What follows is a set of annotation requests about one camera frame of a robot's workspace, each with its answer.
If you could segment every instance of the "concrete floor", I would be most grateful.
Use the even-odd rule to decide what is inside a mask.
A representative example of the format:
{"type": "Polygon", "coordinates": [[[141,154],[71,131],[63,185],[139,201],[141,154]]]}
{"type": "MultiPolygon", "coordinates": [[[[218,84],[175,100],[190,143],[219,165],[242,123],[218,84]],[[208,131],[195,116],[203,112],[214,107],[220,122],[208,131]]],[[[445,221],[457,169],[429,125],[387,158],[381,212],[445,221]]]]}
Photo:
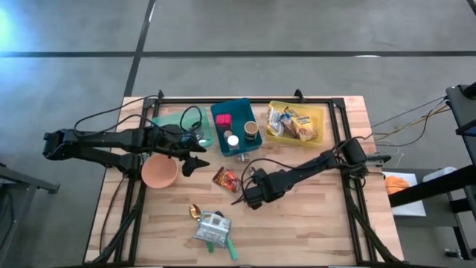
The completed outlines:
{"type": "MultiPolygon", "coordinates": [[[[147,0],[0,0],[0,51],[134,51],[147,0]]],[[[158,0],[145,51],[460,51],[476,48],[476,16],[465,0],[158,0]]],[[[99,165],[44,159],[44,132],[118,106],[132,58],[0,58],[0,162],[61,183],[39,192],[5,267],[80,264],[104,175],[99,165]]],[[[475,57],[142,59],[132,95],[363,95],[371,123],[475,81],[475,57]]],[[[426,109],[374,131],[391,130],[426,109]]],[[[85,123],[96,130],[118,118],[85,123]]],[[[416,138],[420,127],[392,137],[416,138]]],[[[470,163],[456,124],[432,118],[423,138],[403,147],[401,168],[470,163]]],[[[396,156],[388,167],[394,167],[396,156]]],[[[476,228],[463,215],[471,245],[476,228]]],[[[399,227],[405,258],[461,267],[442,257],[451,229],[399,227]]]]}

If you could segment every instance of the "red snack packet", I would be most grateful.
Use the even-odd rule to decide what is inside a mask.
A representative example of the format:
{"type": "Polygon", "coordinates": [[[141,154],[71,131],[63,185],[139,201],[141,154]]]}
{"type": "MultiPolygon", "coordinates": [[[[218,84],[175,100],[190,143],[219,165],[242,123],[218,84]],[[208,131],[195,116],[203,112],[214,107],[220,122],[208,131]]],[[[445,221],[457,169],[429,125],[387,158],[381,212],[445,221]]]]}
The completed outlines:
{"type": "Polygon", "coordinates": [[[228,169],[221,167],[218,172],[213,176],[213,182],[217,185],[227,188],[228,190],[236,193],[239,190],[239,181],[237,176],[228,169]]]}

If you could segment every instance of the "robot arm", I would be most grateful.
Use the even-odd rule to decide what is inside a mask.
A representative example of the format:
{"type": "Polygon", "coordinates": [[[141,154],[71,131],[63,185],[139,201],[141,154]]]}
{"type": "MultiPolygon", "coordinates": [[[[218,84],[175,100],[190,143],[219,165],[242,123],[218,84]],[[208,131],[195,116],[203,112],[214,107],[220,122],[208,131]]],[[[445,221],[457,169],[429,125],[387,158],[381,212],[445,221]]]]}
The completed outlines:
{"type": "Polygon", "coordinates": [[[365,163],[368,158],[356,138],[344,141],[338,149],[344,157],[345,164],[341,163],[341,157],[336,155],[338,152],[331,149],[288,171],[279,170],[267,174],[262,168],[258,169],[252,176],[255,186],[243,189],[245,202],[252,209],[258,209],[262,201],[272,202],[281,198],[294,184],[332,168],[342,168],[345,172],[353,174],[366,174],[365,163]]]}
{"type": "Polygon", "coordinates": [[[190,152],[203,153],[206,149],[189,133],[184,133],[177,125],[161,127],[144,127],[124,130],[119,133],[75,132],[58,130],[46,133],[43,156],[50,160],[83,159],[102,164],[106,168],[117,167],[123,173],[138,172],[141,153],[156,152],[176,157],[185,161],[182,166],[184,176],[190,176],[196,168],[208,166],[209,163],[190,152]],[[120,148],[129,152],[118,155],[94,147],[120,148]]]}

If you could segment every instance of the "gold spoon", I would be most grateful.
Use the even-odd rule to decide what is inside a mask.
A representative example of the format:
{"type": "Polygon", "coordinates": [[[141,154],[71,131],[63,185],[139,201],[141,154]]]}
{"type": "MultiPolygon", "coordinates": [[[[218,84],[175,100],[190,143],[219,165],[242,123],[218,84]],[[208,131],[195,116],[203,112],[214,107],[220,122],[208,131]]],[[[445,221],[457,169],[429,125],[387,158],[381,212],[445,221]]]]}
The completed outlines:
{"type": "Polygon", "coordinates": [[[200,208],[196,206],[195,204],[190,205],[188,208],[188,212],[190,213],[190,216],[192,216],[193,219],[200,221],[200,215],[202,212],[200,211],[200,208]]]}
{"type": "MultiPolygon", "coordinates": [[[[202,214],[202,212],[200,211],[200,208],[197,205],[190,205],[190,207],[188,208],[188,212],[190,213],[190,216],[192,216],[193,219],[200,221],[200,215],[202,214]]],[[[213,252],[213,244],[211,242],[207,242],[207,248],[209,253],[213,252]]]]}

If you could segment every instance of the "teal bin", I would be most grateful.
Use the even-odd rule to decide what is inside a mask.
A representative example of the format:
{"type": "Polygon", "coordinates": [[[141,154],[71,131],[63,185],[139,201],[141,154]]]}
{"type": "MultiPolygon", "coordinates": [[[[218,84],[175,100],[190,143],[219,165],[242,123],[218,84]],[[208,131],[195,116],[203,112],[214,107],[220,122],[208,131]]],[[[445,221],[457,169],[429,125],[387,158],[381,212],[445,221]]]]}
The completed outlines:
{"type": "Polygon", "coordinates": [[[211,115],[213,116],[213,122],[217,115],[227,113],[231,115],[231,132],[233,132],[233,135],[236,135],[239,139],[239,148],[230,150],[228,143],[223,137],[223,131],[221,131],[215,123],[216,134],[218,135],[218,142],[220,143],[220,150],[222,151],[223,156],[235,156],[241,153],[251,152],[252,150],[258,150],[260,148],[263,140],[261,139],[259,132],[253,142],[245,141],[245,123],[248,121],[255,121],[249,99],[242,98],[217,103],[212,105],[210,109],[211,115]]]}

